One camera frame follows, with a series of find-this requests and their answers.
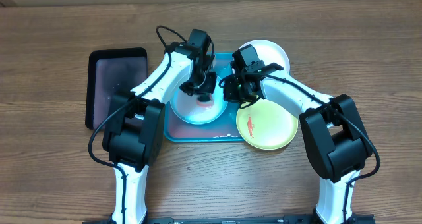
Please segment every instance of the wire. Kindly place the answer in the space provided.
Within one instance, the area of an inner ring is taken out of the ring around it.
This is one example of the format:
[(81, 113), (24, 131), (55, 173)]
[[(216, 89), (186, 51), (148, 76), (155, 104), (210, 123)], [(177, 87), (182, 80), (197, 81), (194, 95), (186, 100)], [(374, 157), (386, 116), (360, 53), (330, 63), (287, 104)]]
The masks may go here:
[[(255, 72), (243, 72), (242, 73), (243, 76), (260, 76), (262, 77), (267, 77), (267, 78), (271, 78), (280, 82), (284, 82), (287, 83), (289, 85), (292, 85), (294, 88), (298, 89), (299, 91), (301, 91), (302, 93), (304, 93), (306, 96), (310, 97), (312, 100), (315, 100), (316, 102), (318, 102), (321, 105), (326, 106), (331, 112), (333, 112), (335, 115), (337, 115), (339, 118), (341, 118), (341, 120), (343, 120), (345, 123), (347, 123), (349, 126), (351, 126), (354, 130), (356, 130), (356, 132), (358, 132), (362, 138), (369, 144), (369, 146), (371, 147), (371, 149), (374, 152), (374, 156), (375, 156), (375, 161), (376, 161), (376, 165), (375, 168), (364, 175), (359, 175), (358, 177), (352, 178), (350, 179), (347, 183), (346, 183), (346, 192), (344, 194), (344, 202), (343, 202), (343, 220), (344, 223), (347, 223), (347, 218), (346, 218), (346, 208), (347, 208), (347, 199), (349, 198), (349, 189), (352, 186), (351, 184), (355, 181), (358, 181), (360, 179), (364, 179), (367, 177), (371, 177), (373, 175), (375, 175), (375, 173), (378, 172), (378, 170), (380, 169), (380, 156), (378, 154), (377, 149), (375, 148), (374, 144), (369, 140), (368, 136), (366, 136), (359, 128), (357, 128), (357, 126), (355, 124), (353, 124), (349, 119), (347, 119), (342, 113), (340, 113), (338, 110), (334, 109), (331, 107), (330, 104), (323, 102), (322, 100), (318, 99), (315, 95), (312, 95), (311, 93), (309, 93), (308, 91), (306, 91), (305, 89), (303, 89), (302, 87), (300, 87), (299, 85), (297, 85), (294, 82), (291, 82), (285, 78), (278, 78), (276, 76), (271, 76), (271, 75), (265, 75), (265, 74), (261, 74), (261, 73), (255, 73)], [(233, 77), (233, 76), (237, 76), (235, 74), (229, 75), (223, 79), (220, 80), (220, 83), (218, 84), (219, 87), (223, 87), (222, 86), (222, 82), (224, 82), (225, 80), (227, 80), (229, 77)]]
[(115, 168), (117, 170), (120, 171), (121, 175), (122, 175), (122, 179), (123, 179), (123, 191), (122, 191), (122, 201), (121, 201), (121, 213), (122, 213), (122, 224), (125, 224), (125, 196), (126, 196), (126, 182), (127, 182), (127, 176), (125, 171), (118, 165), (114, 164), (114, 163), (108, 163), (105, 161), (102, 161), (100, 159), (98, 159), (93, 151), (92, 151), (92, 144), (94, 143), (94, 139), (96, 137), (96, 135), (99, 133), (99, 131), (101, 130), (102, 127), (104, 127), (104, 125), (107, 124), (107, 122), (114, 117), (116, 114), (118, 114), (120, 111), (124, 110), (126, 107), (132, 105), (132, 103), (134, 101), (136, 101), (137, 99), (141, 98), (142, 96), (144, 96), (145, 94), (147, 94), (166, 74), (166, 72), (170, 69), (171, 67), (171, 53), (167, 50), (167, 44), (165, 43), (165, 41), (163, 40), (163, 37), (161, 37), (161, 34), (159, 32), (160, 28), (164, 28), (166, 30), (169, 30), (170, 32), (173, 32), (174, 34), (176, 34), (177, 36), (179, 36), (184, 42), (186, 41), (186, 39), (180, 35), (179, 33), (177, 33), (175, 30), (172, 30), (166, 26), (157, 26), (156, 28), (156, 33), (157, 36), (159, 37), (160, 41), (163, 43), (164, 45), (164, 53), (167, 53), (169, 55), (169, 62), (167, 64), (167, 67), (164, 69), (163, 73), (161, 73), (161, 75), (159, 77), (157, 77), (157, 79), (155, 81), (153, 81), (153, 83), (151, 83), (151, 85), (149, 85), (149, 87), (147, 87), (145, 89), (145, 91), (143, 91), (141, 94), (135, 96), (133, 99), (129, 100), (128, 102), (126, 102), (125, 104), (123, 104), (120, 108), (118, 108), (116, 111), (114, 111), (111, 115), (109, 115), (106, 119), (104, 119), (100, 125), (98, 125), (98, 127), (95, 129), (95, 131), (92, 133), (90, 141), (88, 143), (88, 153), (90, 154), (90, 157), (92, 158), (92, 160), (94, 160), (95, 162), (101, 164), (101, 165), (106, 165), (108, 167), (112, 167)]

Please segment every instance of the black and white robotic arm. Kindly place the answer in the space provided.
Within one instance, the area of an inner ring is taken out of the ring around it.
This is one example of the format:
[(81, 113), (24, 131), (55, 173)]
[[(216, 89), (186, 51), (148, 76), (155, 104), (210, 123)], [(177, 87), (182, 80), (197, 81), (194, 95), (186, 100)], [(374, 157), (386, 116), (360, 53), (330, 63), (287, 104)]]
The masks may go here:
[[(116, 207), (108, 223), (140, 224), (146, 221), (146, 177), (162, 145), (165, 104), (179, 88), (190, 96), (214, 91), (216, 73), (210, 69), (215, 58), (206, 54), (210, 44), (206, 32), (193, 30), (187, 42), (173, 42), (166, 47), (163, 61), (145, 82), (130, 92), (120, 92), (113, 97), (109, 115), (118, 113), (107, 123), (103, 149), (109, 152), (109, 160), (124, 170), (125, 177), (115, 168)], [(259, 54), (253, 45), (233, 54), (234, 73), (222, 80), (224, 85), (220, 83), (224, 99), (253, 103), (258, 96), (281, 105), (301, 121), (307, 156), (321, 177), (316, 214), (323, 223), (343, 223), (346, 183), (359, 174), (372, 150), (355, 131), (327, 110), (326, 105), (336, 107), (365, 132), (354, 102), (346, 95), (333, 98), (306, 87), (276, 63), (264, 65)], [(326, 105), (321, 105), (316, 98)], [(119, 110), (128, 103), (131, 106)], [(143, 120), (142, 129), (125, 123), (125, 117)], [(343, 131), (331, 136), (328, 127), (339, 125), (343, 125)], [(353, 188), (350, 188), (347, 218), (352, 215), (352, 193)]]

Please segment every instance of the pale yellow plate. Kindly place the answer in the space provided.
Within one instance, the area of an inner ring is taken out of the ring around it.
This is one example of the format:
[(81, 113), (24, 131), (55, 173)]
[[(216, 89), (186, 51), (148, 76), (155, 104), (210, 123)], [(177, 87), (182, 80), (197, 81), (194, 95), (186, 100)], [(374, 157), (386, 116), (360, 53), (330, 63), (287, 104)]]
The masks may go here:
[(275, 150), (289, 144), (296, 135), (297, 124), (297, 119), (291, 113), (267, 99), (239, 109), (236, 116), (237, 129), (242, 138), (264, 150)]

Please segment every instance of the wooden tabletop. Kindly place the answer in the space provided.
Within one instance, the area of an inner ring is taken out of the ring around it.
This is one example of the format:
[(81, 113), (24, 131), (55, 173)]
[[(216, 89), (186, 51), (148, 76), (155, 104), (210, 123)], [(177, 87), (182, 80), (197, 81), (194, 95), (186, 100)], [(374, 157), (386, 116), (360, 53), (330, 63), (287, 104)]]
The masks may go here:
[[(159, 24), (184, 36), (206, 30), (223, 52), (272, 40), (296, 79), (350, 95), (381, 157), (377, 175), (356, 184), (354, 212), (373, 213), (379, 223), (420, 223), (421, 9), (422, 0), (0, 9), (0, 223), (80, 223), (112, 213), (114, 172), (87, 152), (88, 56), (144, 47), (151, 73), (162, 60)], [(107, 159), (100, 140), (95, 154)], [(374, 165), (369, 158), (363, 173)], [(148, 174), (146, 202), (150, 217), (311, 213), (318, 178), (300, 131), (273, 152), (243, 142), (166, 140)]]

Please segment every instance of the blue tray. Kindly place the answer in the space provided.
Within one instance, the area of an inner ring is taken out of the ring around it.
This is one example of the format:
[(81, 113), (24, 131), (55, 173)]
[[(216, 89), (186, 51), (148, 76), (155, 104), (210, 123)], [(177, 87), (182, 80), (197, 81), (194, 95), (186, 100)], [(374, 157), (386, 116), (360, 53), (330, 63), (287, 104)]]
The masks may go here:
[[(216, 53), (214, 71), (220, 78), (231, 74), (230, 61), (233, 53)], [(211, 123), (192, 125), (181, 120), (171, 108), (166, 105), (164, 119), (164, 135), (172, 142), (236, 142), (243, 141), (236, 127), (237, 103), (228, 103), (226, 110)]]

